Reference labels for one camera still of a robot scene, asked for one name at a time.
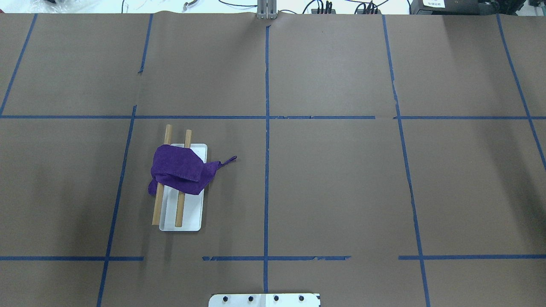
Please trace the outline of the purple towel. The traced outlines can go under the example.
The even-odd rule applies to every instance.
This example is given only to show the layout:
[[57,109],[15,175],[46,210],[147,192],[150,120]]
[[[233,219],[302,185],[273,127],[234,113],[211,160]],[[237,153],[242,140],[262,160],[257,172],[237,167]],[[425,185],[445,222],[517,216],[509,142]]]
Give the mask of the purple towel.
[[159,183],[183,192],[198,195],[213,180],[217,171],[235,161],[233,156],[225,162],[204,163],[190,148],[162,145],[154,153],[148,194],[156,195]]

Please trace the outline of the white rack base tray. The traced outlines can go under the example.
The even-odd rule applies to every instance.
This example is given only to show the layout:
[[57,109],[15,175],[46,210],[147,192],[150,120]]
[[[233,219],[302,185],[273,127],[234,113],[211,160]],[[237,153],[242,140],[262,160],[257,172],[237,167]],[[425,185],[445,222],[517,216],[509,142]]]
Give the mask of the white rack base tray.
[[[202,160],[206,154],[206,145],[199,144],[196,149],[190,148]],[[183,225],[175,227],[176,204],[178,190],[164,186],[162,209],[160,214],[159,228],[161,231],[199,231],[201,228],[201,218],[203,211],[203,190],[198,195],[185,194],[185,204],[183,211]]]

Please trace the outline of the wooden rack lower bar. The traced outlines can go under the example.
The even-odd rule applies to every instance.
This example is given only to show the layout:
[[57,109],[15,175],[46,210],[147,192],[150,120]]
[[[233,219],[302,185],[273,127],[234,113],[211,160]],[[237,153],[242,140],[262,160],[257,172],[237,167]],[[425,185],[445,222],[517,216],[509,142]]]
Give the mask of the wooden rack lower bar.
[[[184,148],[191,148],[192,142],[192,130],[186,130]],[[183,225],[183,211],[185,207],[185,194],[181,191],[178,191],[177,194],[177,204],[176,204],[176,218],[175,218],[175,227],[181,227]]]

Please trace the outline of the wooden rack bar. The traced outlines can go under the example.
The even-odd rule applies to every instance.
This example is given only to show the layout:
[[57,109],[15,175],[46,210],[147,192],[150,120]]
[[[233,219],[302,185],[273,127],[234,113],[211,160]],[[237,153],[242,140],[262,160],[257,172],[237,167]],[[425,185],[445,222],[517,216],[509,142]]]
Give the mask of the wooden rack bar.
[[[184,148],[191,148],[192,142],[192,130],[186,130]],[[178,191],[177,194],[177,204],[176,204],[176,218],[175,218],[175,227],[181,227],[183,225],[183,211],[185,207],[185,194],[181,191]]]
[[[170,145],[171,138],[172,138],[172,125],[167,124],[165,128],[163,144]],[[160,223],[160,214],[162,209],[164,185],[162,183],[157,182],[156,188],[157,190],[156,190],[155,201],[154,201],[154,212],[153,212],[153,218],[151,223],[154,226],[158,226]]]

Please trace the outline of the wooden rack upper bar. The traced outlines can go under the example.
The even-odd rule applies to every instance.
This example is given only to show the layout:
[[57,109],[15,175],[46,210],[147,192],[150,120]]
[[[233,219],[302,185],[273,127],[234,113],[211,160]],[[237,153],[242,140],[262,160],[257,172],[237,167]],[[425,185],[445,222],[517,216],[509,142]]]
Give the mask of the wooden rack upper bar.
[[[171,138],[172,138],[172,125],[167,124],[165,128],[163,144],[170,145]],[[154,201],[154,212],[153,212],[153,218],[151,223],[154,226],[158,226],[160,223],[160,214],[162,209],[164,185],[162,183],[157,182],[156,188],[157,190],[156,190],[155,201]]]

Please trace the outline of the black box on desk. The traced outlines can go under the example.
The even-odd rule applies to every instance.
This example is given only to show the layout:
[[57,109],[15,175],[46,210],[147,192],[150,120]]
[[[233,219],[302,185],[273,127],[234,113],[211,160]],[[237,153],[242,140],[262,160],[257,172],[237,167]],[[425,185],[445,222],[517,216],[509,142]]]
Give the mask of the black box on desk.
[[526,0],[412,0],[412,15],[515,15]]

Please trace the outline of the aluminium frame post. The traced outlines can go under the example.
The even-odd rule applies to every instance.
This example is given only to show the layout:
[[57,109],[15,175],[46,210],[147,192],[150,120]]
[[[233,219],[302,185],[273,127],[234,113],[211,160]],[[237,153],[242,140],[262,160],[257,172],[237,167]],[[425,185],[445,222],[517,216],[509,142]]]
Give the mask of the aluminium frame post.
[[274,20],[277,19],[278,9],[277,0],[258,0],[257,1],[257,19]]

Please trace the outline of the white pedestal column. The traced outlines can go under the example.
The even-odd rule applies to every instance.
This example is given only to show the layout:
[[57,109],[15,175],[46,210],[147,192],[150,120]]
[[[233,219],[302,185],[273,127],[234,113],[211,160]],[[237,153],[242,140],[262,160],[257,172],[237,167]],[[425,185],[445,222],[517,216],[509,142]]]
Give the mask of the white pedestal column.
[[315,293],[250,293],[212,295],[209,307],[320,307]]

